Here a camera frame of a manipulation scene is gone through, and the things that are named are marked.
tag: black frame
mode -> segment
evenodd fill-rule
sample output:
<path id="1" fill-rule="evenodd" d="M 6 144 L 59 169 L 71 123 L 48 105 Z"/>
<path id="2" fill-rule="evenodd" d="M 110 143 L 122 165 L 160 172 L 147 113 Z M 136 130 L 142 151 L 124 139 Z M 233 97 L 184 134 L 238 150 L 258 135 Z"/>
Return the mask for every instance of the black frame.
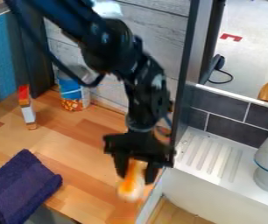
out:
<path id="1" fill-rule="evenodd" d="M 23 12 L 27 15 L 32 29 L 39 40 L 48 47 L 43 17 L 29 6 L 24 7 Z M 24 33 L 10 12 L 6 17 L 17 88 L 20 85 L 30 84 L 32 98 L 37 98 L 54 85 L 52 63 Z"/>

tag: white wall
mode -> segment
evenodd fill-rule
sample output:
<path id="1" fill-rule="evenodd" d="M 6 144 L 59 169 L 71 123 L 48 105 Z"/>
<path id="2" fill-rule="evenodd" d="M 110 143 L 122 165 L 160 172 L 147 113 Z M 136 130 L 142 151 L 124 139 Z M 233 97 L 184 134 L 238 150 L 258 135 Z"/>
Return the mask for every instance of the white wall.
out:
<path id="1" fill-rule="evenodd" d="M 268 224 L 268 206 L 220 186 L 167 169 L 163 194 L 176 206 L 217 224 Z"/>

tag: tile backsplash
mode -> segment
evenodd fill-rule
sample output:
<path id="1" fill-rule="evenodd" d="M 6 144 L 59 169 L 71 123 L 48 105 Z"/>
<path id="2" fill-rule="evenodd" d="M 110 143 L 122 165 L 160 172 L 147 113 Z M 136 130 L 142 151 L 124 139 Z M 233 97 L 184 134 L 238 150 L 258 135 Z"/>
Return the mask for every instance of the tile backsplash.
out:
<path id="1" fill-rule="evenodd" d="M 196 88 L 189 125 L 258 148 L 268 137 L 268 107 Z"/>

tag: floor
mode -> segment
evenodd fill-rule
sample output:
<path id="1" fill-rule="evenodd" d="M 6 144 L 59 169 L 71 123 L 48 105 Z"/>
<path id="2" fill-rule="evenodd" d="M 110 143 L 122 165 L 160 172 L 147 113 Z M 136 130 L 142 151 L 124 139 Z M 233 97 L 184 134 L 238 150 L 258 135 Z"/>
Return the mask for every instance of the floor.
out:
<path id="1" fill-rule="evenodd" d="M 214 224 L 202 217 L 189 213 L 162 197 L 147 224 Z"/>
<path id="2" fill-rule="evenodd" d="M 60 105 L 59 93 L 49 91 L 34 101 L 39 127 L 29 131 L 15 94 L 0 102 L 0 166 L 26 148 L 59 173 L 64 184 L 45 205 L 80 223 L 134 223 L 152 185 L 137 203 L 116 195 L 120 178 L 102 136 L 126 130 L 124 115 L 91 105 L 71 113 Z"/>
<path id="3" fill-rule="evenodd" d="M 242 37 L 240 42 L 219 38 L 215 51 L 226 58 L 222 70 L 235 79 L 228 84 L 206 85 L 257 98 L 268 82 L 268 0 L 228 0 L 220 37 L 223 33 Z M 225 81 L 227 77 L 214 72 L 211 79 Z"/>

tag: gray tile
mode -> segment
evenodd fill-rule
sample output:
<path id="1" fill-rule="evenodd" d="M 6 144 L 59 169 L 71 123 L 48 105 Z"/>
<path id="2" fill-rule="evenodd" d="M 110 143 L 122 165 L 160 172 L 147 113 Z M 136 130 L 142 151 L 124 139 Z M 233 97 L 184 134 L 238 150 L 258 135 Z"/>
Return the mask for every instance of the gray tile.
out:
<path id="1" fill-rule="evenodd" d="M 239 101 L 221 94 L 197 89 L 194 93 L 193 107 L 226 116 L 238 121 L 244 119 L 248 102 Z"/>
<path id="2" fill-rule="evenodd" d="M 198 130 L 205 130 L 208 113 L 191 108 L 189 115 L 189 126 Z"/>
<path id="3" fill-rule="evenodd" d="M 251 104 L 245 122 L 268 129 L 268 108 Z"/>
<path id="4" fill-rule="evenodd" d="M 267 130 L 255 128 L 217 115 L 209 116 L 207 131 L 256 148 L 260 147 L 268 137 Z"/>

